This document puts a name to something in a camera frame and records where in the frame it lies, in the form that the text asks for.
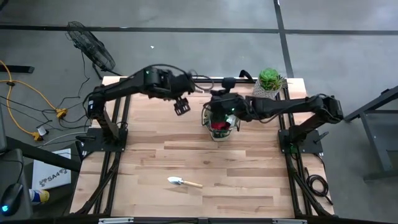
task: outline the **gray floor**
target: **gray floor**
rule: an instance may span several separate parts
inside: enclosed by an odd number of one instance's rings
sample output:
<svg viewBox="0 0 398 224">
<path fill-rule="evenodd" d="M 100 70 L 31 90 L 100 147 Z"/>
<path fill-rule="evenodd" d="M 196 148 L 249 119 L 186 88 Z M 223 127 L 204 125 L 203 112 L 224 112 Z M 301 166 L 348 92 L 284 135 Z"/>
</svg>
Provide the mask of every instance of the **gray floor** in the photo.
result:
<svg viewBox="0 0 398 224">
<path fill-rule="evenodd" d="M 395 0 L 280 0 L 280 6 L 286 29 L 398 29 Z M 0 12 L 3 24 L 62 26 L 73 20 L 86 26 L 277 28 L 272 0 L 12 0 Z M 115 71 L 126 75 L 151 63 L 170 63 L 219 77 L 235 77 L 241 69 L 257 74 L 266 67 L 285 73 L 279 34 L 95 32 L 95 35 L 114 57 Z M 36 68 L 34 74 L 15 74 L 14 79 L 38 88 L 55 105 L 63 97 L 77 94 L 85 79 L 83 64 L 79 50 L 64 32 L 1 30 L 0 37 L 1 60 Z M 398 36 L 288 35 L 287 42 L 294 75 L 305 79 L 308 94 L 335 95 L 345 114 L 398 84 Z M 82 96 L 100 84 L 87 58 L 86 74 L 91 79 Z M 7 88 L 3 87 L 0 95 L 5 96 Z M 49 108 L 22 85 L 14 88 L 12 99 L 35 108 Z M 64 105 L 79 101 L 69 100 Z M 14 104 L 12 107 L 44 120 L 40 112 Z M 5 108 L 3 113 L 8 136 L 39 145 L 17 129 Z M 23 114 L 14 114 L 26 129 L 34 130 L 39 124 Z M 67 118 L 74 120 L 82 114 L 83 110 L 77 107 Z M 370 184 L 362 180 L 363 175 L 379 171 L 380 165 L 360 121 L 324 125 L 321 130 L 330 132 L 323 139 L 324 160 L 336 214 L 397 222 L 398 180 Z M 75 131 L 82 129 L 62 133 L 51 130 L 46 139 Z M 62 144 L 47 149 L 60 147 Z"/>
</svg>

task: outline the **fan grille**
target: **fan grille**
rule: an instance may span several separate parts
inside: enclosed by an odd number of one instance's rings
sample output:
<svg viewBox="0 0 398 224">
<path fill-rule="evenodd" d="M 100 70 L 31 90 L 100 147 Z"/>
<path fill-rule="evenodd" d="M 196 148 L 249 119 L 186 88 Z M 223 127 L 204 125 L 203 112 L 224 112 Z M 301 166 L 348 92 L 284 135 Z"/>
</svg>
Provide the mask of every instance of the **fan grille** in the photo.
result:
<svg viewBox="0 0 398 224">
<path fill-rule="evenodd" d="M 113 70 L 116 65 L 104 44 L 91 32 L 84 31 L 84 25 L 73 21 L 68 23 L 68 35 L 76 48 L 80 49 L 93 63 L 104 71 Z"/>
</svg>

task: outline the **wood grain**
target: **wood grain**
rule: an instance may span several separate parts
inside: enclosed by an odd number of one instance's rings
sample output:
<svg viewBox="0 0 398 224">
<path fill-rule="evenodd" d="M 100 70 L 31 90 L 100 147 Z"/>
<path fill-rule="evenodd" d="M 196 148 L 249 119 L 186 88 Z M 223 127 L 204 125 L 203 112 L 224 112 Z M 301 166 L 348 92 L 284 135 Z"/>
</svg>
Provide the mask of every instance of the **wood grain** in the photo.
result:
<svg viewBox="0 0 398 224">
<path fill-rule="evenodd" d="M 103 83 L 118 80 L 104 77 Z M 288 83 L 291 98 L 307 95 L 301 78 L 288 79 Z M 250 95 L 252 88 L 239 84 L 233 91 Z M 233 132 L 228 141 L 214 142 L 200 125 L 202 105 L 209 99 L 209 94 L 188 96 L 191 111 L 177 116 L 171 102 L 132 95 L 129 136 L 119 166 L 112 216 L 294 216 L 286 163 L 277 141 L 278 119 L 269 124 L 242 122 L 241 131 Z M 110 116 L 113 107 L 114 101 L 106 104 Z M 294 114 L 295 121 L 301 123 L 310 115 Z M 103 155 L 96 152 L 83 161 L 71 212 L 77 211 L 98 185 Z M 318 158 L 303 155 L 303 163 L 311 174 L 325 176 Z M 174 186 L 167 181 L 170 176 L 202 184 L 203 188 Z M 299 189 L 297 192 L 303 210 L 302 193 Z M 319 201 L 333 213 L 324 198 Z"/>
</svg>

